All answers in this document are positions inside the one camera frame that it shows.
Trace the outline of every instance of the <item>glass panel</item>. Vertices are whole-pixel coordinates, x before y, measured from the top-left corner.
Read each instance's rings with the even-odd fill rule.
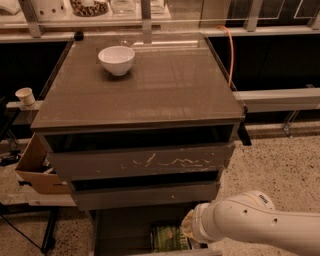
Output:
[[[295,13],[296,19],[310,19],[320,8],[319,0],[301,0]]]
[[[26,27],[26,19],[17,0],[0,1],[0,27]]]
[[[46,27],[141,26],[141,0],[31,0]],[[247,19],[253,0],[150,0],[154,25],[166,30],[198,28]],[[284,0],[265,0],[259,19],[277,19]]]

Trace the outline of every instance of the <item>white bowl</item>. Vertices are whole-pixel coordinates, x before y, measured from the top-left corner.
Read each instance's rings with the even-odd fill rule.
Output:
[[[135,52],[126,46],[112,46],[99,52],[102,66],[115,76],[127,73],[133,65]]]

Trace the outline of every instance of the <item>orange cable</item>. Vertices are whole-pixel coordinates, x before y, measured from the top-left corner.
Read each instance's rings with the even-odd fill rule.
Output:
[[[231,52],[231,63],[230,63],[230,71],[229,71],[229,81],[228,85],[231,87],[232,84],[232,76],[233,76],[233,68],[234,68],[234,46],[233,46],[233,39],[230,30],[225,27],[225,26],[217,26],[218,29],[222,29],[227,32],[229,36],[229,41],[230,41],[230,52]]]

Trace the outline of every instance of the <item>white cylindrical object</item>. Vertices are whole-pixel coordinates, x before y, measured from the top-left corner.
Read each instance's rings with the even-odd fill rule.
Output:
[[[63,0],[31,0],[39,21],[50,21],[67,14]]]
[[[30,106],[35,103],[31,88],[26,87],[19,89],[16,91],[16,96],[25,106]]]

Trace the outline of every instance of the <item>open drawer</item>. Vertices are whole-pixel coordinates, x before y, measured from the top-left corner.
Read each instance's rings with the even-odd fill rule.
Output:
[[[90,255],[222,255],[219,251],[201,249],[201,246],[197,249],[154,253],[157,250],[151,235],[153,227],[174,225],[179,228],[185,215],[194,206],[188,203],[99,210],[96,212]]]

